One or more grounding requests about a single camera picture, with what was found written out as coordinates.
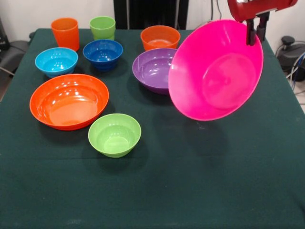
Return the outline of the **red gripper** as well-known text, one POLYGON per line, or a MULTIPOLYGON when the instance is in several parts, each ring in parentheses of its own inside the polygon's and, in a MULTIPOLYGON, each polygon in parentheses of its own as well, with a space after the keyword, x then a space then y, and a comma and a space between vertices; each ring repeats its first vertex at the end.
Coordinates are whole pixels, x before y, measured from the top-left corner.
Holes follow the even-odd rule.
POLYGON ((227 2, 232 17, 238 22, 246 21, 246 45, 254 45, 256 35, 260 42, 265 40, 270 11, 292 7, 297 0, 228 0, 227 2), (260 19, 256 31, 255 17, 260 19))

